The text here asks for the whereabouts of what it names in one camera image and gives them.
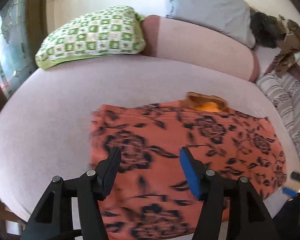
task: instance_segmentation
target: black fuzzy object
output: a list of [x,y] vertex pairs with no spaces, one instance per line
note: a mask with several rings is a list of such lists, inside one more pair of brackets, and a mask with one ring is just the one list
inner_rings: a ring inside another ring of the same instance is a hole
[[276,17],[268,16],[261,12],[251,12],[250,29],[256,38],[256,44],[276,48],[277,41],[284,39],[284,34],[279,29]]

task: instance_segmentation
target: silver bolt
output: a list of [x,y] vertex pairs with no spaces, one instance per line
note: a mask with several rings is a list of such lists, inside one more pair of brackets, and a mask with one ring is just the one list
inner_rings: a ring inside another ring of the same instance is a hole
[[207,171],[206,171],[206,174],[207,174],[208,176],[214,176],[216,173],[215,173],[213,170],[207,170]]
[[54,176],[53,178],[52,178],[52,181],[54,182],[54,183],[56,183],[56,182],[58,182],[59,180],[61,180],[61,177],[60,176]]
[[249,179],[245,176],[242,176],[240,177],[240,180],[243,182],[243,183],[247,183],[249,181]]
[[95,170],[88,170],[87,171],[87,175],[90,177],[90,176],[93,176],[96,174],[96,171]]

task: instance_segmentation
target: gray pillow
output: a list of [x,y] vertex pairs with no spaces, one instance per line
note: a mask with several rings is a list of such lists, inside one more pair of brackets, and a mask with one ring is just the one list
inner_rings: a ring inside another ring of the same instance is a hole
[[253,48],[250,8],[244,0],[170,0],[168,18],[200,25]]

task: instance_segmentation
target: green checkered pillow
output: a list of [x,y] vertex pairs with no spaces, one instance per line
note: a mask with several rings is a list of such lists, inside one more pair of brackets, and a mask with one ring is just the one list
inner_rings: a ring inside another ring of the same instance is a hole
[[137,54],[146,43],[139,16],[129,6],[82,15],[53,31],[35,56],[38,67],[116,54]]

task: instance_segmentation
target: gray striped fabric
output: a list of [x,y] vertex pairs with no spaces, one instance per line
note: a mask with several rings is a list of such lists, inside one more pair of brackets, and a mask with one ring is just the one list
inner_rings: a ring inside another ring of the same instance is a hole
[[279,78],[273,71],[256,84],[278,110],[300,159],[300,82],[289,73]]

